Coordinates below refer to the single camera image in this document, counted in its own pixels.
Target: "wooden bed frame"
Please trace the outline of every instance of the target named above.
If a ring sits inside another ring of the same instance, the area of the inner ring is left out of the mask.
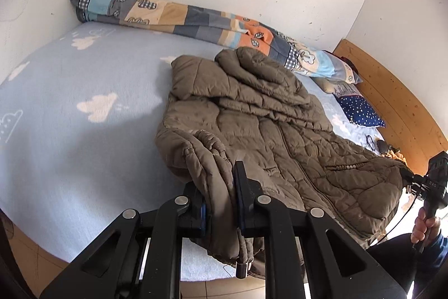
[[[429,158],[448,150],[429,112],[388,69],[350,41],[339,42],[333,53],[350,59],[358,69],[364,82],[356,87],[385,120],[386,128],[378,128],[384,140],[401,150],[414,173],[426,174]]]

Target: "navy star-print pillow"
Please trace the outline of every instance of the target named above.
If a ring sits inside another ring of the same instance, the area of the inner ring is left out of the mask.
[[[386,127],[386,123],[361,95],[336,98],[351,123],[366,127]]]

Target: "floor tile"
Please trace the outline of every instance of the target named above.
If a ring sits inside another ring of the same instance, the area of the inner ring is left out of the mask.
[[[38,247],[38,254],[39,254],[39,256],[42,256],[47,261],[50,261],[52,264],[55,264],[56,266],[59,266],[60,268],[66,268],[69,265],[68,262],[65,262],[64,260],[58,259],[57,257],[53,256],[52,254],[46,252],[41,247]]]
[[[22,241],[28,248],[37,252],[37,244],[35,244],[26,234],[22,232],[20,228],[14,225],[14,238]]]
[[[25,243],[17,239],[16,236],[9,243],[23,278],[34,295],[37,296],[40,294],[37,285],[37,251],[29,248]]]
[[[207,299],[265,299],[265,288],[252,289],[248,291],[241,291],[239,293],[207,296]]]
[[[12,239],[14,236],[14,224],[3,212],[0,212],[0,218],[6,232],[6,237],[8,237],[8,239]]]
[[[237,279],[232,277],[229,279],[212,280],[205,283],[207,287],[207,296],[224,295],[239,293],[252,289],[264,288],[265,280],[248,276],[246,279]]]
[[[181,282],[181,293],[183,298],[207,297],[205,282]]]
[[[62,271],[62,268],[38,255],[37,264],[37,289],[40,293]]]

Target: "finger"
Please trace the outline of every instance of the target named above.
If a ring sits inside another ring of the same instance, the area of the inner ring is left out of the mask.
[[[411,234],[411,242],[413,243],[413,244],[416,244],[416,243],[418,243],[418,238],[417,237],[415,237],[413,234]]]
[[[425,239],[425,234],[422,231],[419,231],[416,227],[412,230],[412,236],[416,237],[419,241]]]
[[[425,209],[423,207],[420,208],[420,210],[418,211],[418,217],[422,220],[425,219],[426,217],[426,212]]]
[[[414,228],[417,228],[420,232],[425,233],[426,230],[427,230],[426,227],[428,227],[428,226],[426,225],[426,223],[423,222],[419,217],[417,217],[417,218],[415,219],[415,226],[414,226]]]
[[[432,218],[426,220],[425,226],[428,227],[428,228],[440,226],[440,218],[439,217],[432,217]]]
[[[425,222],[425,226],[428,227],[428,228],[433,227],[434,224],[435,224],[435,217],[427,219],[426,222]]]

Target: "cable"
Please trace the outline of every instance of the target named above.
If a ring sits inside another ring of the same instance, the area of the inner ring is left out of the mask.
[[[408,210],[406,211],[406,213],[404,214],[404,216],[402,216],[402,218],[398,221],[398,223],[395,224],[394,227],[393,227],[389,232],[387,232],[387,233],[384,235],[384,237],[383,237],[382,239],[380,239],[375,245],[378,245],[379,243],[381,243],[381,242],[388,236],[388,234],[389,234],[390,232],[392,232],[392,231],[397,227],[397,225],[400,224],[400,222],[403,220],[403,218],[406,217],[406,214],[408,214],[408,213],[411,211],[412,207],[414,206],[415,201],[417,200],[417,197],[420,195],[421,192],[422,192],[422,188],[419,188],[419,189],[418,189],[418,192],[415,194],[414,201],[412,202],[411,206],[408,208]]]
[[[375,142],[373,142],[373,138],[370,134],[366,135],[366,142],[367,142],[368,147],[370,147],[370,149],[372,151],[376,150]]]

